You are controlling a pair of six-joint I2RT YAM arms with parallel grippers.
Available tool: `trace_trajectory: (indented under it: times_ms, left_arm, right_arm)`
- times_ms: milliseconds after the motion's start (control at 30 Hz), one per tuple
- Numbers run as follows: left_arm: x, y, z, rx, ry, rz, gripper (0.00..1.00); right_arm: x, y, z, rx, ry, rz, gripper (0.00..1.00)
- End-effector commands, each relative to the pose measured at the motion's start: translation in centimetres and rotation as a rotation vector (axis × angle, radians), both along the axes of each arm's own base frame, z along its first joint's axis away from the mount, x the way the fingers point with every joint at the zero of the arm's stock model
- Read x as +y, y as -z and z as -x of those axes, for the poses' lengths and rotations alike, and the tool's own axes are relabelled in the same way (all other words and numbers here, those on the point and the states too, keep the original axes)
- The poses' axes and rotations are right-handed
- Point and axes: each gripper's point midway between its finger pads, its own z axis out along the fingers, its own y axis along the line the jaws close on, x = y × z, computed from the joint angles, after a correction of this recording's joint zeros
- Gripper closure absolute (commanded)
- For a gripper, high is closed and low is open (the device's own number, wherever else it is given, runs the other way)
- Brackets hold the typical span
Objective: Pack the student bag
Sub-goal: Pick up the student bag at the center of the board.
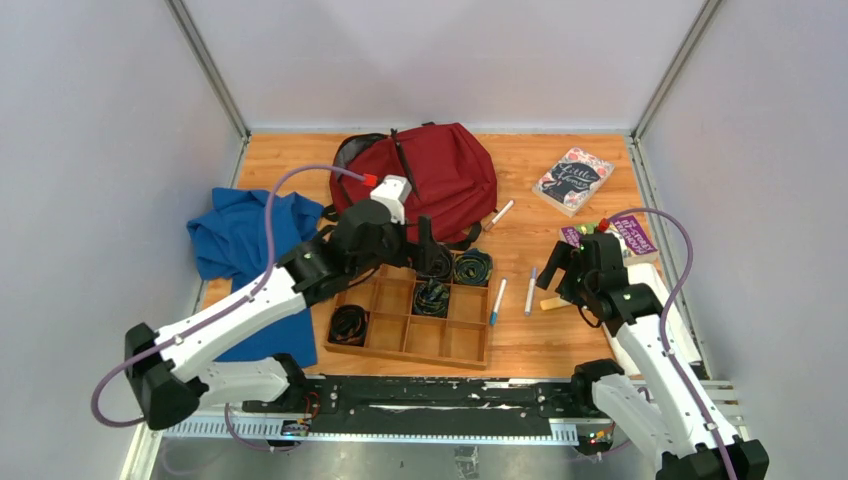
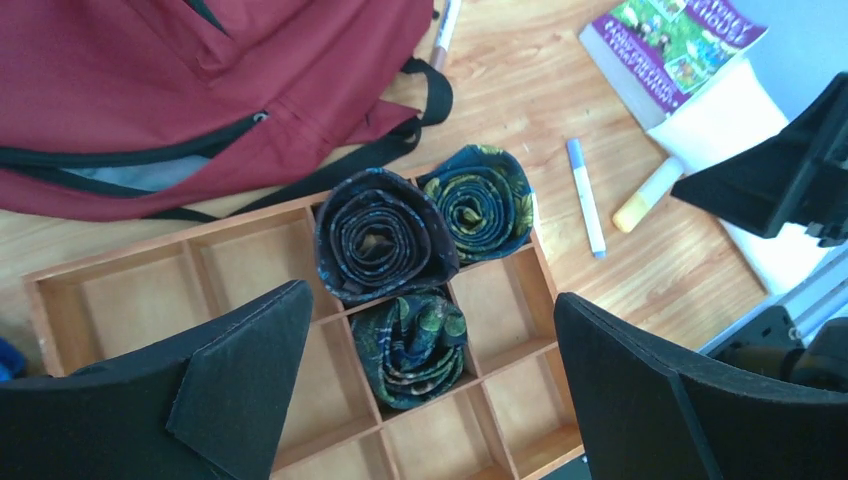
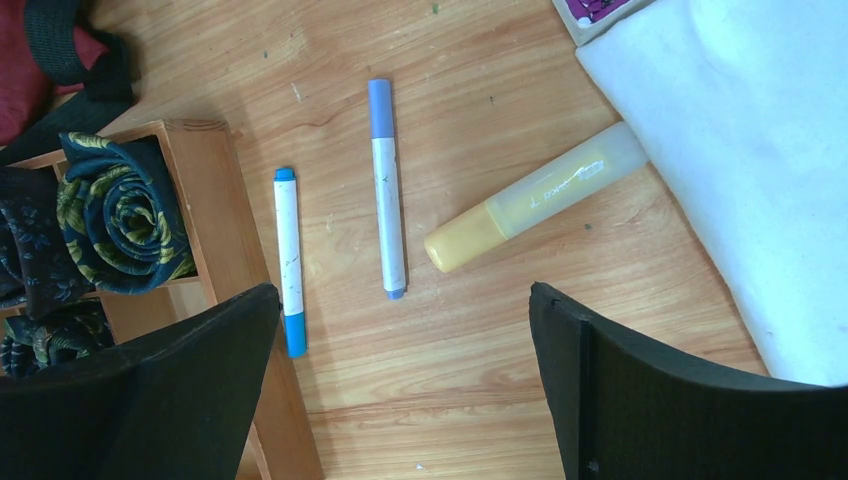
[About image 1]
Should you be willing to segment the red backpack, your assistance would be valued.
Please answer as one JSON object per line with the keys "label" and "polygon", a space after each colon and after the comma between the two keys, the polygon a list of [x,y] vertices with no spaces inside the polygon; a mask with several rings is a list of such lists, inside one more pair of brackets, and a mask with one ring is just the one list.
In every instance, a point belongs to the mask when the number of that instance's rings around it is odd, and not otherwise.
{"label": "red backpack", "polygon": [[404,202],[408,221],[429,216],[434,239],[451,250],[469,249],[496,210],[492,157],[459,123],[354,135],[340,144],[333,164],[380,179],[407,178],[413,187]]}

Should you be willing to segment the purple Treehouse book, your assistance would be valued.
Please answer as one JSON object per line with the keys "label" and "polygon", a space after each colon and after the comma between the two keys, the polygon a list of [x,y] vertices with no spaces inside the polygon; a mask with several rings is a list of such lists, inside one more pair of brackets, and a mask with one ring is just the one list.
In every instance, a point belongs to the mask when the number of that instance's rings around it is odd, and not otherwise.
{"label": "purple Treehouse book", "polygon": [[[599,225],[599,222],[590,222],[564,226],[559,230],[559,238],[567,244],[578,247],[579,240],[585,235],[594,233]],[[605,232],[611,233],[618,239],[625,266],[654,263],[658,260],[657,247],[634,215],[625,215],[612,221]]]}

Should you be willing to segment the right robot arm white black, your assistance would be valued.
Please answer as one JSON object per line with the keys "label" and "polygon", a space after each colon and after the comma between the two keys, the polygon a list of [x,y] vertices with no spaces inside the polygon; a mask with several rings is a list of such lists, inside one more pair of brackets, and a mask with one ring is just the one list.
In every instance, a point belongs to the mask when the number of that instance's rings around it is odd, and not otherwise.
{"label": "right robot arm white black", "polygon": [[557,271],[564,273],[559,297],[591,313],[647,384],[641,393],[613,359],[580,364],[570,392],[577,413],[607,415],[653,461],[658,479],[765,478],[765,447],[743,438],[686,360],[691,339],[675,338],[667,319],[671,296],[654,265],[625,265],[618,239],[594,233],[577,246],[557,242],[537,287],[547,288]]}

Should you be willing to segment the Little Women book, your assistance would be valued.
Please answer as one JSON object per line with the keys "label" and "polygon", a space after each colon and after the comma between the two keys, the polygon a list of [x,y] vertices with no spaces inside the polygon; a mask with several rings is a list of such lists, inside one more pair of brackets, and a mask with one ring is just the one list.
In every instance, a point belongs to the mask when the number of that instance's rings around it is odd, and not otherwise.
{"label": "Little Women book", "polygon": [[572,147],[536,181],[532,192],[563,214],[574,217],[614,170],[613,163]]}

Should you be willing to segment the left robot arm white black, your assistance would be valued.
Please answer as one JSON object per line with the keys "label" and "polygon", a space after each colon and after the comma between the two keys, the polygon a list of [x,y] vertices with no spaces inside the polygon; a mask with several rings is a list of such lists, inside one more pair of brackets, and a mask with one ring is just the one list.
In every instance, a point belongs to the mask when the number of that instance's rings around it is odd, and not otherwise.
{"label": "left robot arm white black", "polygon": [[212,307],[154,330],[145,323],[124,337],[123,371],[152,430],[165,430],[207,405],[269,401],[283,413],[306,400],[301,373],[288,354],[261,361],[217,363],[231,347],[276,321],[308,310],[350,288],[382,265],[423,272],[441,251],[429,216],[415,221],[417,239],[395,223],[384,203],[366,199],[346,209],[336,225],[272,255],[257,279]]}

